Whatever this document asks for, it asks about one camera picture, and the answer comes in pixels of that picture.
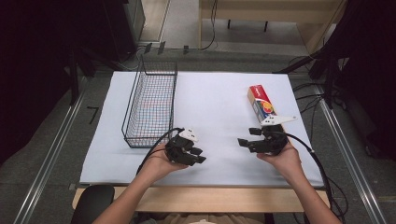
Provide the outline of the person's right hand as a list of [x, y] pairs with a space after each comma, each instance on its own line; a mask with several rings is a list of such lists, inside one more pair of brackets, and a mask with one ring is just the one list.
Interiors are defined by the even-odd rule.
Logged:
[[291, 144], [286, 144], [276, 156], [258, 153], [257, 158], [273, 165], [291, 186], [306, 180], [298, 150]]

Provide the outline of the dark curtain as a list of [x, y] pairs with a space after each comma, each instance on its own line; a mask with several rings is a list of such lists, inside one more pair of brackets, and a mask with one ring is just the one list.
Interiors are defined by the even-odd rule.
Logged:
[[396, 161], [396, 0], [348, 0], [325, 46], [282, 70], [309, 62], [326, 76], [325, 101], [339, 88], [367, 152]]
[[0, 164], [22, 149], [78, 75], [136, 53], [136, 0], [0, 0]]

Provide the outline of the black round stool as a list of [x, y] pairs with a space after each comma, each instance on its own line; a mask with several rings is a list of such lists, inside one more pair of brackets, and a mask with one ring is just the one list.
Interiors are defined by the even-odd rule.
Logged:
[[113, 202], [115, 190], [110, 185], [86, 188], [77, 203], [71, 224], [92, 224]]

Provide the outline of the person's beige clothing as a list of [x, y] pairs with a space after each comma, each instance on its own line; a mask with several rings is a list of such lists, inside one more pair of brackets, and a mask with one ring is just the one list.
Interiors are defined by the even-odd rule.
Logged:
[[265, 224], [265, 217], [254, 214], [141, 213], [132, 224]]

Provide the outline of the white table mat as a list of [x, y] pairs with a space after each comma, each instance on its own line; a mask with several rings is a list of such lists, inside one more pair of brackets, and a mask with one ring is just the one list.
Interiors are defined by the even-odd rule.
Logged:
[[[134, 84], [133, 72], [116, 72], [99, 123], [83, 163], [83, 184], [128, 184], [147, 151], [124, 141], [121, 125]], [[318, 166], [308, 153], [310, 146], [300, 111], [285, 75], [181, 72], [177, 76], [174, 124], [191, 128], [205, 161], [173, 172], [159, 180], [161, 186], [260, 186], [284, 187], [285, 179], [270, 164], [260, 161], [241, 139], [251, 140], [249, 129], [259, 122], [248, 100], [248, 89], [264, 87], [275, 112], [288, 118], [283, 128], [292, 134], [304, 173], [314, 187], [323, 184]]]

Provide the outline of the wooden table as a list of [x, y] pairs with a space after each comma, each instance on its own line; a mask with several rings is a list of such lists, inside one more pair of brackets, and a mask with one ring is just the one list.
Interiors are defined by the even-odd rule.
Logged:
[[158, 213], [291, 213], [304, 209], [292, 189], [151, 187], [136, 210]]

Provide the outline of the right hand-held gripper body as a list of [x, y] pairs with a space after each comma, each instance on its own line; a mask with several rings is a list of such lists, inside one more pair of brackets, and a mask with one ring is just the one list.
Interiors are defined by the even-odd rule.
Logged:
[[283, 147], [288, 143], [288, 137], [284, 133], [282, 124], [297, 120], [296, 117], [284, 117], [277, 115], [269, 115], [261, 122], [261, 135], [264, 139], [259, 142], [256, 147], [257, 153], [275, 156], [280, 153]]

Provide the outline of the metal floor rail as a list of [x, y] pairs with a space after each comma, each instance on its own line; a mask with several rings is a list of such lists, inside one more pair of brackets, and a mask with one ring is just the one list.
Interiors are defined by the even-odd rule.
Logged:
[[83, 98], [87, 87], [91, 80], [87, 77], [82, 77], [78, 84], [78, 97], [77, 100], [68, 107], [67, 113], [58, 129], [49, 151], [43, 160], [40, 169], [38, 170], [35, 179], [29, 187], [27, 194], [22, 202], [21, 208], [16, 215], [13, 224], [28, 224], [29, 220], [35, 211], [35, 207], [46, 187], [46, 184], [50, 178], [50, 174], [55, 166], [56, 161], [63, 149], [64, 141], [72, 127], [72, 124], [77, 116], [77, 113], [82, 104]]
[[325, 118], [332, 130], [338, 148], [346, 163], [346, 167], [351, 175], [357, 192], [360, 195], [361, 201], [365, 210], [373, 224], [388, 224], [382, 209], [379, 206], [377, 198], [370, 187], [367, 178], [365, 177], [362, 169], [350, 147], [347, 138], [340, 126], [340, 123], [335, 116], [334, 112], [327, 106], [326, 103], [321, 104], [322, 111]]

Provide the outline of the light wooden furniture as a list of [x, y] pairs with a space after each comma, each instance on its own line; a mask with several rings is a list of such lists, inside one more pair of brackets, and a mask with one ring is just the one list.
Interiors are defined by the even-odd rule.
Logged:
[[217, 19], [295, 22], [307, 52], [312, 54], [320, 49], [330, 27], [342, 18], [348, 0], [198, 0], [198, 46], [202, 20], [211, 18], [214, 1]]

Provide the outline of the colourful long cardboard box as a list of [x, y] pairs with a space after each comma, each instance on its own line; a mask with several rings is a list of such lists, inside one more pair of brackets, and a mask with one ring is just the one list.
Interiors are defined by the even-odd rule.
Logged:
[[275, 109], [262, 85], [250, 86], [247, 91], [247, 98], [262, 127], [265, 127], [268, 131], [283, 131], [282, 125], [275, 121]]

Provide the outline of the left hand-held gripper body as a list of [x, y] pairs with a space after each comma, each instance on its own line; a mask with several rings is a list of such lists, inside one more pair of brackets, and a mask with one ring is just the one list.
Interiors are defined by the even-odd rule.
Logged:
[[198, 141], [192, 129], [184, 129], [172, 137], [165, 145], [165, 154], [169, 161], [185, 165], [194, 165], [198, 156], [191, 154], [194, 143]]

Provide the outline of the person's left hand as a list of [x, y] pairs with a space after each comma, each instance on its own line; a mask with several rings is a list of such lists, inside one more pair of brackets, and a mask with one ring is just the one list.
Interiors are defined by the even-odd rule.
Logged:
[[186, 169], [187, 165], [169, 161], [165, 145], [159, 144], [148, 156], [136, 178], [149, 186], [172, 172]]

